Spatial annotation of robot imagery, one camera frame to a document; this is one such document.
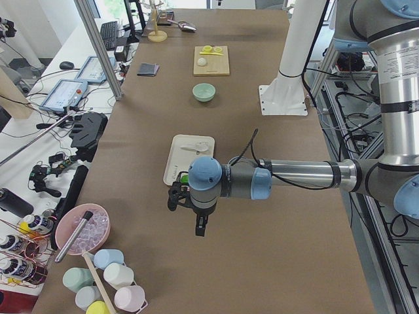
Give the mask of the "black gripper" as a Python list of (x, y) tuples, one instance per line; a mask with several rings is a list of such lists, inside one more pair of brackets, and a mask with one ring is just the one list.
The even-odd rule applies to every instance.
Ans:
[(206, 232), (206, 224), (208, 223), (208, 217), (215, 211), (217, 204), (217, 197), (210, 200), (198, 200), (191, 196), (191, 202), (193, 204), (192, 210), (196, 213), (196, 236), (204, 236)]

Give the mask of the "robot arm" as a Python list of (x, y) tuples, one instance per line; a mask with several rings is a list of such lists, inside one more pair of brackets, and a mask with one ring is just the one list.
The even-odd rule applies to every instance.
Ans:
[(265, 200), (274, 185), (306, 190), (340, 188), (370, 196), (398, 213), (418, 217), (418, 2), (339, 1), (335, 40), (377, 55), (384, 151), (377, 159), (309, 162), (316, 115), (306, 110), (301, 78), (327, 3), (297, 1), (280, 56), (278, 76), (259, 102), (264, 149), (279, 160), (235, 156), (227, 164), (211, 156), (189, 166), (188, 187), (169, 193), (168, 208), (196, 214), (203, 236), (219, 198)]

